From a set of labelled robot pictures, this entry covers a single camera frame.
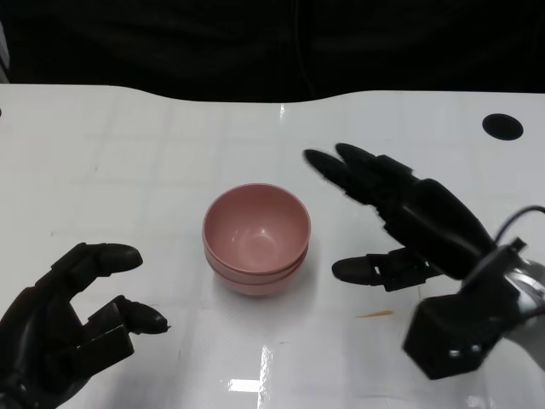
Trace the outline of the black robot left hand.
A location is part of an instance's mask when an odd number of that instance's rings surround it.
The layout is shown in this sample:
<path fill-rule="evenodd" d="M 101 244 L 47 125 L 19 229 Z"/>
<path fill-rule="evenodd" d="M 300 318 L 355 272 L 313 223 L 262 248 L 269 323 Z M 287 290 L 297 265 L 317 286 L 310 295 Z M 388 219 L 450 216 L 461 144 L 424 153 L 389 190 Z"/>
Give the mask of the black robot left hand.
<path fill-rule="evenodd" d="M 157 310 L 122 295 L 87 322 L 72 306 L 96 279 L 142 263 L 130 245 L 80 243 L 15 298 L 1 319 L 3 408 L 57 408 L 94 375 L 130 357 L 131 335 L 169 330 Z"/>

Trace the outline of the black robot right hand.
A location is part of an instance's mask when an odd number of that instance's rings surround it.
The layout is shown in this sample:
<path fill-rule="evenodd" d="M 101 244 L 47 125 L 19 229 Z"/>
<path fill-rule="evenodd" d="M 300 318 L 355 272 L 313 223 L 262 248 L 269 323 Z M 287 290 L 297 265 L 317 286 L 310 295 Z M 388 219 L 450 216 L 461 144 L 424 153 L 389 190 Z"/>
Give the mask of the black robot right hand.
<path fill-rule="evenodd" d="M 387 155 L 375 156 L 346 143 L 336 156 L 307 149 L 303 156 L 325 180 L 350 199 L 373 207 L 401 248 L 335 262 L 340 281 L 397 291 L 446 275 L 463 280 L 496 245 L 479 219 L 433 179 Z"/>

